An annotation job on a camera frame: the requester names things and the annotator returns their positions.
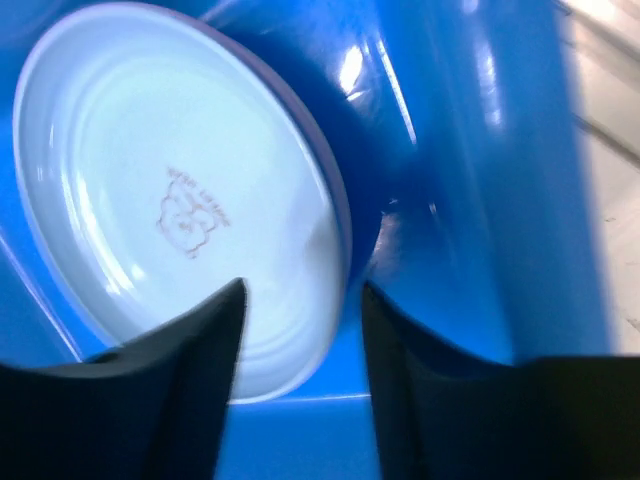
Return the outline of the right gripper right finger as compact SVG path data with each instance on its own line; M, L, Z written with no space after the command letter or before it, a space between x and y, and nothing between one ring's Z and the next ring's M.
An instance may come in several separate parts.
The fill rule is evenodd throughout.
M361 318L386 479L635 479L637 357L505 366L419 327L372 284Z

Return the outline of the blue plate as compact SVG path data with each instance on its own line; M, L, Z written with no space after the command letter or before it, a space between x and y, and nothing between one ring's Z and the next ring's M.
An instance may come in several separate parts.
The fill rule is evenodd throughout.
M104 337L139 337L240 278L232 402L318 369L346 295L349 203L313 116L258 56L167 8L86 6L29 52L12 136L34 240Z

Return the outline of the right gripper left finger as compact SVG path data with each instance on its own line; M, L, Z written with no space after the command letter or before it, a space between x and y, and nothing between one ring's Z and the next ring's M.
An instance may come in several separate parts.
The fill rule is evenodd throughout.
M186 314L84 363L1 370L5 479L210 479L247 289L235 279Z

